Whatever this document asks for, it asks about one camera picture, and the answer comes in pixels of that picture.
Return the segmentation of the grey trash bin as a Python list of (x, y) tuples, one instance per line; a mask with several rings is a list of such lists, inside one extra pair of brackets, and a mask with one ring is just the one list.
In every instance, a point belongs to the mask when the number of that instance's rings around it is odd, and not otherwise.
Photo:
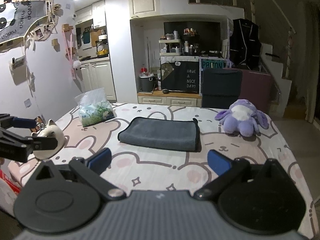
[(155, 75), (143, 67), (140, 69), (139, 80), (141, 91), (146, 93), (153, 92), (155, 88)]

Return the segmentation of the white ceramic cat figurine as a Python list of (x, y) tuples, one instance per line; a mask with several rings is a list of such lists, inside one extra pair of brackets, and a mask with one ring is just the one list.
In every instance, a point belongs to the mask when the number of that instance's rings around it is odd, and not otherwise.
[(57, 124), (52, 119), (49, 119), (44, 129), (38, 132), (32, 132), (31, 136), (49, 137), (55, 138), (57, 140), (57, 146), (53, 150), (40, 150), (33, 152), (35, 157), (39, 160), (50, 159), (51, 157), (56, 155), (63, 148), (66, 141), (63, 131), (59, 128), (59, 126), (57, 126)]

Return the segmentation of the black have a nice day curtain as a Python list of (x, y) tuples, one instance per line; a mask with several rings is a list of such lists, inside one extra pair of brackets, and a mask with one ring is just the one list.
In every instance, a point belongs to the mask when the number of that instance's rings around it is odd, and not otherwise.
[(170, 92), (199, 92), (199, 63), (175, 61), (161, 64), (161, 88)]

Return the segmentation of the panda wall poster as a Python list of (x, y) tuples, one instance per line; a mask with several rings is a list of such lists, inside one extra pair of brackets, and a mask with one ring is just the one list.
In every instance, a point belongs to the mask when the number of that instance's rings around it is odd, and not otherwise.
[(62, 14), (54, 0), (1, 0), (1, 52), (47, 40)]

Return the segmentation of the black hanging garment bag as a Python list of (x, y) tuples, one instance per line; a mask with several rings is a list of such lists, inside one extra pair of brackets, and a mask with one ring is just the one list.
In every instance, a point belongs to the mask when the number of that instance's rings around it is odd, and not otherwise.
[(230, 56), (234, 68), (258, 71), (261, 43), (258, 26), (248, 19), (233, 20)]

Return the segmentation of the dark folding floor chair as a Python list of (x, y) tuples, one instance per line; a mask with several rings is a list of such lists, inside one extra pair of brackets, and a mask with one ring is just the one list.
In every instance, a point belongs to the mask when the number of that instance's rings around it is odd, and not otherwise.
[(241, 92), (242, 71), (208, 68), (202, 74), (202, 108), (229, 109)]

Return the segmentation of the purple plush toy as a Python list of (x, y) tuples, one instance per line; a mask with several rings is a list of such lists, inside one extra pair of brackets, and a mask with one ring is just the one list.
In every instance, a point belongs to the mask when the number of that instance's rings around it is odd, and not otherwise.
[(229, 109), (220, 111), (215, 116), (227, 134), (239, 133), (243, 137), (260, 134), (259, 127), (269, 128), (267, 116), (257, 110), (255, 105), (246, 99), (238, 99)]

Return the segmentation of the green poison sign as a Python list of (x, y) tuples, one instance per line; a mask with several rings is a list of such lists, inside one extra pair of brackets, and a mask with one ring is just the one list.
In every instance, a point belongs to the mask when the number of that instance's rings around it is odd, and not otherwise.
[(226, 66), (224, 59), (215, 57), (200, 57), (200, 67), (202, 70), (207, 68), (223, 69)]

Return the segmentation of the brown square tag keychain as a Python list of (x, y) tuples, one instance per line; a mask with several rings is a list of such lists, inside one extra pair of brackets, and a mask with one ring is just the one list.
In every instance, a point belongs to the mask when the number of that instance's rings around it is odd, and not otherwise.
[(37, 116), (35, 118), (35, 121), (36, 121), (36, 126), (34, 128), (30, 129), (31, 132), (37, 133), (37, 132), (45, 129), (46, 123), (42, 120), (42, 118), (40, 116)]

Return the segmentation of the red package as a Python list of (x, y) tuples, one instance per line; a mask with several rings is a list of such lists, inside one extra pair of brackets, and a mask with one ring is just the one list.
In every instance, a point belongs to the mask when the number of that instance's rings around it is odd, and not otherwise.
[(0, 170), (0, 178), (3, 180), (11, 189), (12, 191), (18, 195), (21, 191), (21, 186), (18, 182), (12, 180), (9, 176), (7, 176), (2, 170)]

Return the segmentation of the purple and grey towel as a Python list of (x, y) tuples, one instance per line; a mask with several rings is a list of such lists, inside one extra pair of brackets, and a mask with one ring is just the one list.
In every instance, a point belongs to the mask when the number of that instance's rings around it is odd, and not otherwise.
[(201, 150), (198, 121), (134, 118), (129, 126), (118, 134), (122, 143), (180, 152)]

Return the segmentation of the white shelf rack with bottles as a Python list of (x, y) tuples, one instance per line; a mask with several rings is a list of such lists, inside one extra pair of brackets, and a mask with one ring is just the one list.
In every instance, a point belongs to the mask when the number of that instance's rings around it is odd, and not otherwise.
[(180, 56), (182, 55), (182, 42), (178, 31), (166, 34), (158, 41), (160, 56)]

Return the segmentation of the floral tissue pack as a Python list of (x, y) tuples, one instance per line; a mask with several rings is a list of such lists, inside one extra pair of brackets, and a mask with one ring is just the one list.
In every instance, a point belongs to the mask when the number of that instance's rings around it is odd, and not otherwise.
[(79, 106), (79, 118), (83, 127), (105, 122), (114, 118), (111, 103), (103, 88), (90, 90), (75, 97)]

